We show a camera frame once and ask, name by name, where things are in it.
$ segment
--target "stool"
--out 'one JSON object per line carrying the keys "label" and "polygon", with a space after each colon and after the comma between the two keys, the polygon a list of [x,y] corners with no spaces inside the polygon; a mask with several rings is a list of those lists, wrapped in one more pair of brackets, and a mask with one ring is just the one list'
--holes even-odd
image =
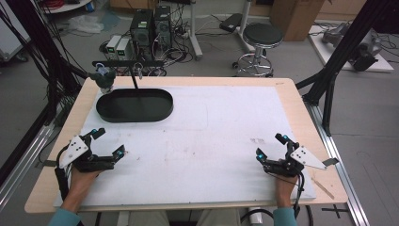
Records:
{"label": "stool", "polygon": [[232,64],[234,69],[238,68],[237,74],[245,72],[259,77],[273,77],[272,63],[266,57],[266,49],[277,47],[282,38],[282,33],[272,25],[249,24],[244,29],[243,39],[255,47],[255,53],[245,54]]}

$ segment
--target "electronic equipment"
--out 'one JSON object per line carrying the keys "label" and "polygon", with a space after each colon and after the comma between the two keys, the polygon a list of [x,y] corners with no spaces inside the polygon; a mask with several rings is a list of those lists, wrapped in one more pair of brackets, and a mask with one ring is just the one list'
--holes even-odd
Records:
{"label": "electronic equipment", "polygon": [[[337,47],[346,34],[346,31],[349,29],[349,26],[350,23],[342,23],[338,27],[326,31],[323,35],[322,43],[332,43],[334,47]],[[381,39],[378,37],[374,38],[371,31],[369,31],[348,58],[348,62],[357,72],[366,71],[378,61],[375,56],[381,52],[381,50]]]}
{"label": "electronic equipment", "polygon": [[112,39],[108,42],[108,44],[105,46],[106,48],[106,56],[110,60],[118,60],[118,54],[117,54],[117,47],[118,44],[120,43],[120,39],[122,36],[120,35],[114,35]]}
{"label": "electronic equipment", "polygon": [[130,44],[130,39],[122,38],[117,47],[118,60],[132,60],[133,49]]}
{"label": "electronic equipment", "polygon": [[132,40],[136,41],[138,46],[150,46],[154,40],[153,14],[151,9],[138,9],[130,25]]}
{"label": "electronic equipment", "polygon": [[167,50],[172,47],[170,7],[159,6],[155,8],[155,31],[158,47]]}
{"label": "electronic equipment", "polygon": [[237,26],[241,24],[241,18],[243,15],[241,13],[234,13],[231,17],[223,21],[219,28],[225,31],[233,32]]}
{"label": "electronic equipment", "polygon": [[130,25],[130,33],[135,47],[136,58],[153,60],[152,46],[155,39],[155,23],[151,9],[140,8],[135,12]]}

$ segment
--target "gray floor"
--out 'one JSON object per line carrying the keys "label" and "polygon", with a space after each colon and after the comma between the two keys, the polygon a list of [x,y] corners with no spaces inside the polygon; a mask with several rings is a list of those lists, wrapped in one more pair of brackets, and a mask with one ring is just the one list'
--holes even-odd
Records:
{"label": "gray floor", "polygon": [[[85,13],[76,10],[57,16],[60,23],[69,17]],[[92,15],[103,18],[107,12],[98,10]],[[198,24],[214,20],[212,17],[198,19]],[[82,67],[93,72],[91,61],[104,59],[98,48],[112,34],[127,31],[130,21],[114,20],[106,31],[91,37],[64,34],[63,41],[67,49]],[[218,27],[218,23],[207,27]],[[231,64],[241,56],[243,45],[235,35],[223,37],[198,36],[203,51],[203,59],[188,63],[178,63],[167,68],[168,76],[233,76]],[[399,44],[399,39],[391,37]],[[399,61],[385,51],[381,55],[390,60]],[[275,68],[275,77],[289,77],[299,82],[317,72],[323,64],[316,55],[309,40],[284,42],[278,48],[268,51]],[[393,73],[355,73],[341,71],[336,81],[334,103],[331,117],[331,133],[340,151],[343,163],[356,189],[370,225],[399,225],[399,184],[395,176],[399,170],[399,65],[391,64]],[[309,88],[299,92],[304,94]],[[39,115],[46,102],[46,83],[41,78],[32,60],[26,63],[11,61],[0,68],[0,146],[2,158],[0,164],[10,155],[27,128]],[[50,150],[43,152],[43,157]],[[0,225],[45,225],[51,215],[29,215],[24,212],[24,203],[40,169],[32,168],[24,177],[16,192],[0,213]],[[314,225],[353,225],[348,213],[322,211],[333,208],[332,205],[314,205],[311,207]],[[345,204],[337,208],[346,209]],[[303,207],[298,217],[299,225],[308,225],[306,209]],[[168,212],[172,220],[188,220],[188,211]],[[195,219],[200,211],[194,211]],[[86,225],[94,224],[95,214],[83,214]],[[116,225],[117,213],[104,213],[101,225]],[[264,225],[272,225],[264,218]]]}

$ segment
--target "hand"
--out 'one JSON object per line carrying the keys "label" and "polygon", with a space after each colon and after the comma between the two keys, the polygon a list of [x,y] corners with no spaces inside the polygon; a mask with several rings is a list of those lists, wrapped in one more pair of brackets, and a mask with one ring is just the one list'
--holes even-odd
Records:
{"label": "hand", "polygon": [[80,204],[88,195],[91,185],[100,173],[101,171],[80,172],[78,169],[72,167],[70,191],[61,208],[77,213]]}
{"label": "hand", "polygon": [[277,207],[291,207],[291,193],[295,187],[298,177],[277,176],[276,178],[276,200]]}

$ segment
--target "oval black tray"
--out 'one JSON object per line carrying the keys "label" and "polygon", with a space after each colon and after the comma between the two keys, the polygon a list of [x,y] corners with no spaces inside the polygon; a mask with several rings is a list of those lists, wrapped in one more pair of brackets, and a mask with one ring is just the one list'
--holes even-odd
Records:
{"label": "oval black tray", "polygon": [[163,89],[115,89],[96,104],[108,122],[161,121],[173,111],[173,98]]}

